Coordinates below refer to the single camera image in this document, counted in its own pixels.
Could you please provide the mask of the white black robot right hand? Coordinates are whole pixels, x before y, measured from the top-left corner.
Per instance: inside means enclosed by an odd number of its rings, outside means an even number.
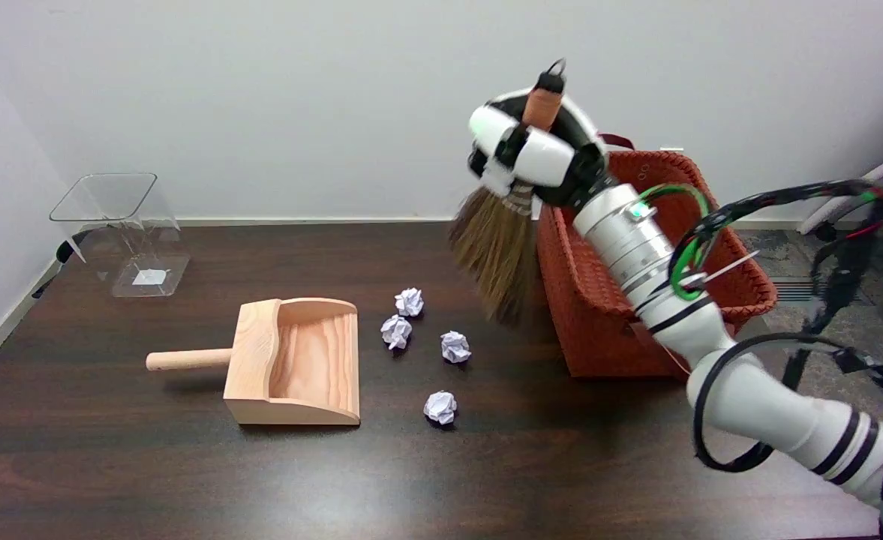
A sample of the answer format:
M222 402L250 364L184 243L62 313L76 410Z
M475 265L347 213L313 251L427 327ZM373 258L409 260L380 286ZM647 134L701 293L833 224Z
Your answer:
M522 122L527 99L528 89L514 90L470 116L468 165L487 191L505 199L513 187L525 184L544 204L580 209L618 184L608 170L605 143L574 99L562 96L548 129Z

